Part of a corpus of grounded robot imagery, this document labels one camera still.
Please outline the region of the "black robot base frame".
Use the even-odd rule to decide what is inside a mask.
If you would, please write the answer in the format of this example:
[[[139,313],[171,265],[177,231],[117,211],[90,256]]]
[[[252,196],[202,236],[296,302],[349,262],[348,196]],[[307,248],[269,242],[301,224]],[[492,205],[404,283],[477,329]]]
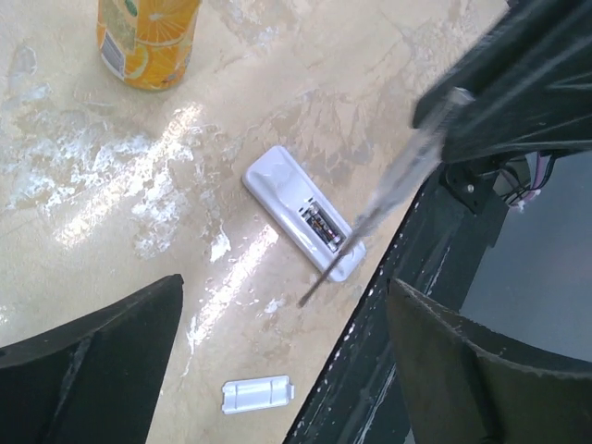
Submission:
[[[475,358],[441,315],[463,305],[507,204],[490,161],[440,166],[415,194],[286,436],[289,443],[500,443]]]

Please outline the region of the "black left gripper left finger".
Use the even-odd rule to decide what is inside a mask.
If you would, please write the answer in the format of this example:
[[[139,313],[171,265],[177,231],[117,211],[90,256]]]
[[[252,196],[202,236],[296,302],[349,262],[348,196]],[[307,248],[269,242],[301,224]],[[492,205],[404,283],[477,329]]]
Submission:
[[[1,350],[4,443],[143,443],[179,327],[181,275]]]

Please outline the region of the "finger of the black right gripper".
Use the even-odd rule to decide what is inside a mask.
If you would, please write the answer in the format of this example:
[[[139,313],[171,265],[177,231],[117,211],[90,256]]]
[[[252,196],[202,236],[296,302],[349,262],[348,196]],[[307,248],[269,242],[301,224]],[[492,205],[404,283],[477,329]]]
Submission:
[[[590,150],[590,2],[512,3],[417,101],[413,127],[455,87],[474,100],[448,127],[446,163]]]

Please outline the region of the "white remote control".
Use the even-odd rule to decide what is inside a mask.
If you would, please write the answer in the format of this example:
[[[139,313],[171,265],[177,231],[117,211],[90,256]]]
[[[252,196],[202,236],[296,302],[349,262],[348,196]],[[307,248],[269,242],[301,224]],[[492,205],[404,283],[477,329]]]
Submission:
[[[351,235],[352,228],[288,150],[281,145],[268,149],[247,168],[242,181],[304,255],[319,271],[325,271],[339,250],[333,253],[328,249],[304,221],[304,211],[312,203],[317,204],[339,228],[343,243]]]

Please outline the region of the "white battery compartment cover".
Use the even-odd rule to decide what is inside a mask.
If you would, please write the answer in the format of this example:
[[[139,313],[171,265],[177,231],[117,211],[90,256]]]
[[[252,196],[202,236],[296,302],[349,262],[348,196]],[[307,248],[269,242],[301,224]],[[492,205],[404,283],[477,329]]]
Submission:
[[[235,414],[286,406],[295,397],[295,387],[288,376],[266,376],[228,381],[222,393],[223,414]]]

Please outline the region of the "clear handle screwdriver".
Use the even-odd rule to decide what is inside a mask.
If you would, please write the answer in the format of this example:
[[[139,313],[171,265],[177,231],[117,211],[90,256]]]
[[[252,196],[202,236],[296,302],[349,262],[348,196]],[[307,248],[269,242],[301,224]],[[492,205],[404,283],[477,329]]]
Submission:
[[[304,307],[318,287],[324,283],[339,262],[349,254],[362,238],[372,234],[395,208],[405,202],[411,192],[441,163],[442,148],[448,127],[462,108],[474,97],[464,88],[454,87],[425,116],[404,147],[386,167],[365,210],[359,215],[351,235],[340,247],[325,271],[298,301]]]

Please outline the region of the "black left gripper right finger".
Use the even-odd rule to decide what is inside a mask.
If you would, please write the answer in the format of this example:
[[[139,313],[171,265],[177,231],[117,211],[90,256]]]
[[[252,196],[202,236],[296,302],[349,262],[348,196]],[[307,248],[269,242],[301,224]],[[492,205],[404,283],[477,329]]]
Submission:
[[[415,442],[590,442],[589,362],[492,331],[399,279],[387,314]]]

